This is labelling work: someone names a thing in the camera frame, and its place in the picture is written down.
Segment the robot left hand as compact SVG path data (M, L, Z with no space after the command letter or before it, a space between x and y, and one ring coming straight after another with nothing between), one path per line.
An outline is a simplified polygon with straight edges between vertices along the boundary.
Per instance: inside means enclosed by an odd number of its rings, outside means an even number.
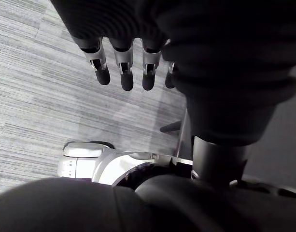
M239 179L245 147L296 94L296 0L54 0L79 47L97 37L160 41L186 96L201 180Z

